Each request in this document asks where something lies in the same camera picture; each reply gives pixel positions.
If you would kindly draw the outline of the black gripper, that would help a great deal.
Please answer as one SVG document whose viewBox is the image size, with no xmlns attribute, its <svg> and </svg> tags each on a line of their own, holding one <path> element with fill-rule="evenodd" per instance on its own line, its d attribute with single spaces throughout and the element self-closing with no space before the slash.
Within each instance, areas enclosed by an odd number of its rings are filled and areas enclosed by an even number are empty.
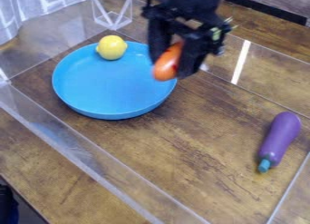
<svg viewBox="0 0 310 224">
<path fill-rule="evenodd" d="M 220 0 L 145 0 L 141 16 L 148 20 L 148 55 L 156 63 L 169 47 L 172 35 L 183 40 L 176 77 L 184 79 L 197 72 L 207 54 L 224 51 L 231 19 L 216 9 Z"/>
</svg>

